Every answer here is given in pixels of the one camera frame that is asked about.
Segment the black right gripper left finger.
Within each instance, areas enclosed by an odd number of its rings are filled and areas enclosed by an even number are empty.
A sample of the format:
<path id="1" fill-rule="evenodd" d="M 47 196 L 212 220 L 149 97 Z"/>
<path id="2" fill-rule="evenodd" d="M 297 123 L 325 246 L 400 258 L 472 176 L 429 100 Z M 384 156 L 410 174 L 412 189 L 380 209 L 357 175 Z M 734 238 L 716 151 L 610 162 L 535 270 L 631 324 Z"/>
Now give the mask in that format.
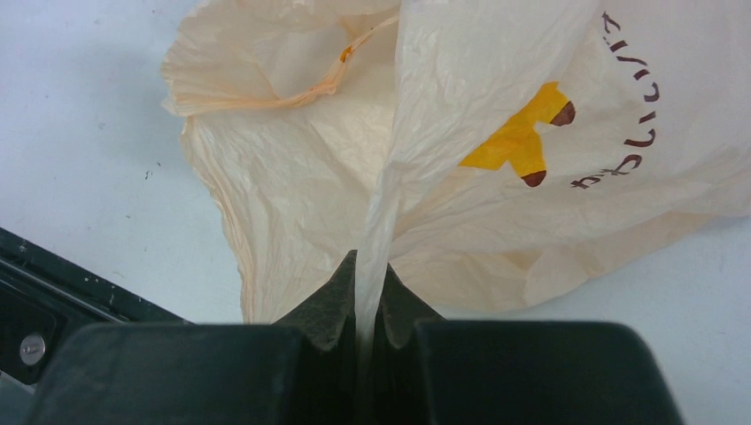
<path id="1" fill-rule="evenodd" d="M 354 268 L 271 324 L 100 324 L 76 332 L 37 387 L 28 424 L 349 424 Z"/>

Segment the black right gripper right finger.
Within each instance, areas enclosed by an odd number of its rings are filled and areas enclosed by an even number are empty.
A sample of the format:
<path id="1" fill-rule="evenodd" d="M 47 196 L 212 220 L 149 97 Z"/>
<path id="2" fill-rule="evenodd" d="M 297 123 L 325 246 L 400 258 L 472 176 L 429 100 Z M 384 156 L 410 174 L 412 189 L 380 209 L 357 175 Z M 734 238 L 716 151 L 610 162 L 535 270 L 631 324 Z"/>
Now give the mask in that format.
<path id="1" fill-rule="evenodd" d="M 622 324 L 448 320 L 388 270 L 375 321 L 380 424 L 679 424 L 653 354 Z"/>

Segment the orange translucent plastic bag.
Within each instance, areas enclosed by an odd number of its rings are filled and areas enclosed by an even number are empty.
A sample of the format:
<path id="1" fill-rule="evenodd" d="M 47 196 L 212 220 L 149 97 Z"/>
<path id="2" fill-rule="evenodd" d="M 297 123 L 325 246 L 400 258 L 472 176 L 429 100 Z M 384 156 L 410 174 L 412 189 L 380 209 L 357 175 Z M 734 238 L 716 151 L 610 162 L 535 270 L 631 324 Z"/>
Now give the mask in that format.
<path id="1" fill-rule="evenodd" d="M 747 1 L 206 1 L 160 68 L 247 321 L 357 251 L 439 307 L 567 293 L 750 212 Z"/>

